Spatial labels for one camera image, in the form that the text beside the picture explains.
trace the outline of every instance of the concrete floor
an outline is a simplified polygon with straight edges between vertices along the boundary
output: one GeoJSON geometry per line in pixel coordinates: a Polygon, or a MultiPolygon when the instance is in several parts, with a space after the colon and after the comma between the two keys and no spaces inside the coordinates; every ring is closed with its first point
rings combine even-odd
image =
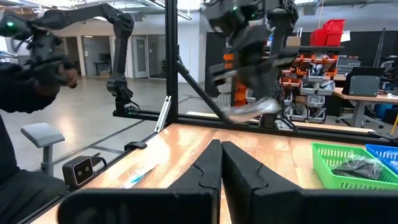
{"type": "MultiPolygon", "coordinates": [[[[27,124],[46,122],[64,134],[66,140],[54,145],[53,152],[53,160],[57,162],[55,176],[59,178],[62,178],[62,164],[76,156],[92,156],[100,152],[109,162],[122,153],[125,144],[152,134],[155,128],[153,121],[112,116],[114,98],[105,84],[106,78],[84,78],[76,89],[62,89],[55,102],[43,111],[32,114],[2,111],[19,166],[34,170],[42,160],[42,150],[36,149],[20,132],[20,128],[27,124]]],[[[133,101],[141,109],[161,110],[166,96],[165,80],[129,80],[129,88],[134,92],[133,101]]],[[[179,113],[211,112],[188,84],[180,83],[178,94],[179,113]]],[[[326,123],[335,124],[335,119],[328,117],[326,123]]],[[[378,130],[372,123],[366,123],[365,128],[378,130]]],[[[389,130],[391,125],[384,125],[383,131],[389,130]]]]}

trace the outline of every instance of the gray chair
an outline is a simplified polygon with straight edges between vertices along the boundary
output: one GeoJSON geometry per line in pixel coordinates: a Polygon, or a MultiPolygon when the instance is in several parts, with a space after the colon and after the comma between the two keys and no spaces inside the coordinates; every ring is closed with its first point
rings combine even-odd
{"type": "Polygon", "coordinates": [[[37,148],[43,148],[43,161],[40,169],[44,174],[53,175],[52,147],[55,143],[65,140],[63,134],[46,123],[23,126],[21,133],[37,148]]]}

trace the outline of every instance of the wooden tabletop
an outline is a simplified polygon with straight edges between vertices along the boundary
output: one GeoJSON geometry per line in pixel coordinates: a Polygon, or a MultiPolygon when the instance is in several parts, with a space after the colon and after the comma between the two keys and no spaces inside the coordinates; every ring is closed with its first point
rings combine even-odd
{"type": "MultiPolygon", "coordinates": [[[[201,112],[190,111],[187,114],[188,115],[195,115],[195,116],[206,116],[206,117],[211,117],[211,118],[217,118],[217,115],[215,115],[213,113],[201,113],[201,112]]],[[[332,130],[339,130],[339,131],[353,131],[353,132],[361,132],[361,133],[367,133],[369,131],[374,131],[372,129],[367,129],[367,128],[352,128],[352,127],[329,125],[329,124],[314,124],[314,123],[304,123],[304,122],[296,122],[296,121],[293,121],[293,123],[297,127],[306,127],[306,128],[321,128],[321,129],[332,129],[332,130]]]]}
{"type": "MultiPolygon", "coordinates": [[[[323,188],[312,166],[310,144],[314,140],[181,124],[171,124],[149,140],[146,149],[128,154],[84,188],[119,188],[134,170],[154,162],[157,164],[155,169],[136,187],[167,188],[193,164],[212,139],[232,141],[273,171],[305,189],[323,188]]],[[[58,206],[54,206],[33,223],[57,223],[57,209],[58,206]]],[[[231,223],[224,190],[220,223],[231,223]]]]}
{"type": "Polygon", "coordinates": [[[398,104],[398,97],[397,96],[388,96],[388,95],[378,95],[377,97],[368,97],[368,96],[349,96],[344,95],[341,92],[343,88],[336,87],[333,91],[335,96],[338,96],[344,100],[361,100],[361,101],[368,101],[368,102],[378,102],[378,103],[392,103],[398,104]]]}

